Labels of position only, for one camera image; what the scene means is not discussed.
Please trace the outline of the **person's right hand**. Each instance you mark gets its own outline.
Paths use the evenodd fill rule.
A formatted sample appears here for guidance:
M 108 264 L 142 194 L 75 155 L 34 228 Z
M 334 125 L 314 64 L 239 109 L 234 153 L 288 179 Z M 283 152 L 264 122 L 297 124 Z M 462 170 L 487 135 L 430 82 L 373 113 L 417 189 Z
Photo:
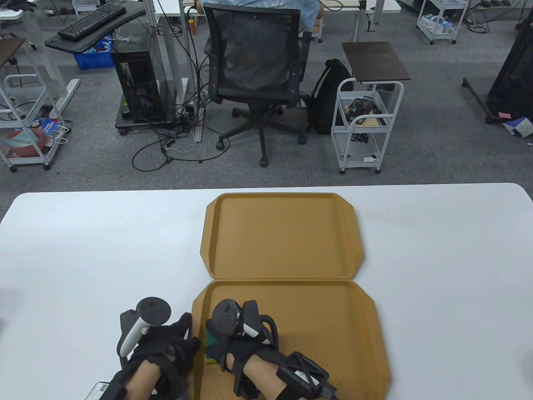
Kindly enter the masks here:
M 293 389 L 277 375 L 285 355 L 272 345 L 265 345 L 244 337 L 228 337 L 217 332 L 208 319 L 207 332 L 216 339 L 206 345 L 205 355 L 215 360 L 223 372 L 230 372 L 234 380 L 234 393 L 246 400 L 263 395 L 269 400 L 295 399 Z

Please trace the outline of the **person's left hand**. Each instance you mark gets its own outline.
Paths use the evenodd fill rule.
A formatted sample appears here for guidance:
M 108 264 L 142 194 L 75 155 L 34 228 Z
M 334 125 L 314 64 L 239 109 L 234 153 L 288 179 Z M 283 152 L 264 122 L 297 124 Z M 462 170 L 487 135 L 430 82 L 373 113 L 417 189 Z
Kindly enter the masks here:
M 185 392 L 187 377 L 201 341 L 188 335 L 192 315 L 185 312 L 171 325 L 153 326 L 135 347 L 114 380 L 123 384 L 126 400 L 177 399 Z

